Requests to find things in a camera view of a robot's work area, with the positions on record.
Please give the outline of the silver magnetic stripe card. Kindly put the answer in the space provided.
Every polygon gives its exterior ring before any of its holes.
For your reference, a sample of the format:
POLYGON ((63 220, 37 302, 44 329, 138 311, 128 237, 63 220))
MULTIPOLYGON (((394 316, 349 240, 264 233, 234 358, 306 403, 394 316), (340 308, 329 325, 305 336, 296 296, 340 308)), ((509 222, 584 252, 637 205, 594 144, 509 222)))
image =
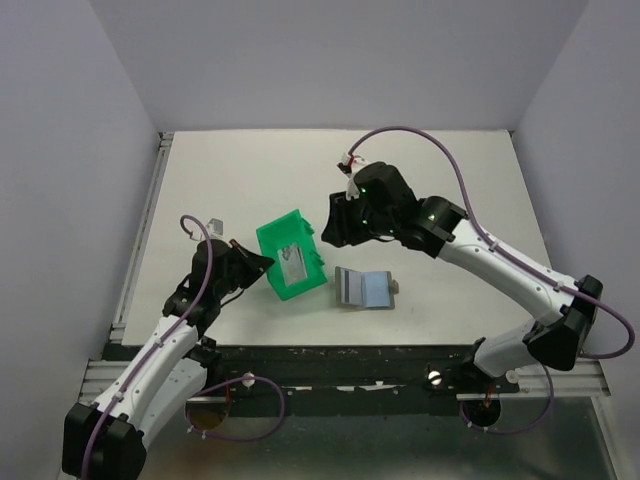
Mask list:
POLYGON ((340 302, 347 306, 361 307, 362 300, 362 273, 351 269, 341 269, 340 280, 340 302))

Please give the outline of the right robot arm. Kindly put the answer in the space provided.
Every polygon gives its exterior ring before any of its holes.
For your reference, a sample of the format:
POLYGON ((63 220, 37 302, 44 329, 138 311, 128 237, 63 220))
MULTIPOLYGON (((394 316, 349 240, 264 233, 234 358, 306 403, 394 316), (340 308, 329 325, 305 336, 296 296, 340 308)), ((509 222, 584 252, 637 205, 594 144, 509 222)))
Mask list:
POLYGON ((440 196, 419 199, 399 170, 361 157, 342 161, 344 191, 329 197, 324 242, 337 247, 397 240, 485 281, 531 316, 502 335, 476 340, 460 367, 460 379, 480 392, 509 370, 539 363, 574 368, 595 321, 603 285, 590 275, 576 280, 534 262, 498 240, 485 240, 469 214, 440 196))

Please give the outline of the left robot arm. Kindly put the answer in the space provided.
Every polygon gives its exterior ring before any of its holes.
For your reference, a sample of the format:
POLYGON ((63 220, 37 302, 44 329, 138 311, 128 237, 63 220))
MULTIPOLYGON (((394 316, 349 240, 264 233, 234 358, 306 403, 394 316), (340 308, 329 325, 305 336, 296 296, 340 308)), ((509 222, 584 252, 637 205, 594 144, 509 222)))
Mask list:
POLYGON ((248 289, 274 263, 235 240, 200 242, 149 339, 104 392, 67 413, 62 471, 77 479, 138 478, 174 413, 194 394, 209 395, 221 385, 215 343, 204 335, 223 300, 248 289))

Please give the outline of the grey card holder wallet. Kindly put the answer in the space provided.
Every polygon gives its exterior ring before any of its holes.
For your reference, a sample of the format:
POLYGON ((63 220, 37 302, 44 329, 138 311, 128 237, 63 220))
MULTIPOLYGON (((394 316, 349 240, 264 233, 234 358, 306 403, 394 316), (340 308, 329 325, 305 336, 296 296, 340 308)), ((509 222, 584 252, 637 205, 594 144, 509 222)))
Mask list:
POLYGON ((394 310, 395 296, 399 293, 399 284, 392 277, 390 271, 368 271, 362 273, 362 300, 361 307, 352 307, 340 302, 339 272, 343 267, 335 268, 336 303, 339 308, 352 310, 394 310))

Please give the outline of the green plastic bin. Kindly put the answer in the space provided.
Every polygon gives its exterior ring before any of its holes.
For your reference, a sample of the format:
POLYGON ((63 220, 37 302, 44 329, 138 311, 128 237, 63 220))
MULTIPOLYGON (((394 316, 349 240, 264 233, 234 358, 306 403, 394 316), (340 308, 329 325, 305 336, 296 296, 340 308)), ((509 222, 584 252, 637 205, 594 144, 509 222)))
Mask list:
POLYGON ((268 281, 282 301, 327 283, 315 231, 299 209, 256 229, 261 254, 274 261, 268 281))

